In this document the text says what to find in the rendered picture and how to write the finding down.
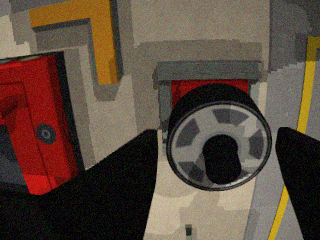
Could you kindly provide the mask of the black rubber tyre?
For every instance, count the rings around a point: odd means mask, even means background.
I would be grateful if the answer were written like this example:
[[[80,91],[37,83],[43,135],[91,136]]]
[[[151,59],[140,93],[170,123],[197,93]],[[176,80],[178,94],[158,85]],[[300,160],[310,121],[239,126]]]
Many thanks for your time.
[[[203,147],[213,136],[232,137],[241,163],[239,179],[212,183],[205,172]],[[167,157],[185,184],[203,191],[228,191],[247,184],[264,168],[272,147],[268,121],[251,96],[235,85],[207,84],[189,89],[171,113]]]

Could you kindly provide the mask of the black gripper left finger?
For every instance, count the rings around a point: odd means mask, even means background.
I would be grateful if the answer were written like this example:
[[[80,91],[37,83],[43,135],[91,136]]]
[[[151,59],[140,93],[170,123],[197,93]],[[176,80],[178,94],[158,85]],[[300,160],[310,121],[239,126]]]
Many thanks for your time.
[[[145,129],[43,195],[0,189],[0,240],[144,240],[157,161],[157,129]]]

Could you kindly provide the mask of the yellow boundary line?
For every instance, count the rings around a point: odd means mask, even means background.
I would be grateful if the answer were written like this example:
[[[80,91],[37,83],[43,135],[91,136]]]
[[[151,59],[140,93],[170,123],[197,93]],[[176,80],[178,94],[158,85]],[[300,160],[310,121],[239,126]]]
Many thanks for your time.
[[[307,41],[307,52],[305,52],[307,57],[305,57],[303,96],[301,96],[299,120],[297,120],[296,125],[296,131],[303,133],[303,135],[305,135],[305,129],[307,129],[309,104],[311,104],[313,79],[315,79],[313,73],[315,73],[316,49],[320,48],[320,37],[308,36]],[[281,195],[279,205],[277,205],[275,221],[273,221],[268,240],[275,240],[277,229],[279,229],[281,220],[283,220],[285,205],[287,205],[288,197],[289,195],[287,193],[287,188],[285,188],[284,184],[283,195]]]

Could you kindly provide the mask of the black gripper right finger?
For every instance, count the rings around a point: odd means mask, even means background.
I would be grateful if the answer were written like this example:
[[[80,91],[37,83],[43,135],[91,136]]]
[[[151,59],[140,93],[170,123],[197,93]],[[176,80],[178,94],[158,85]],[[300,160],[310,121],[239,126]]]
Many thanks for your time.
[[[304,240],[320,240],[320,140],[279,127],[276,157]]]

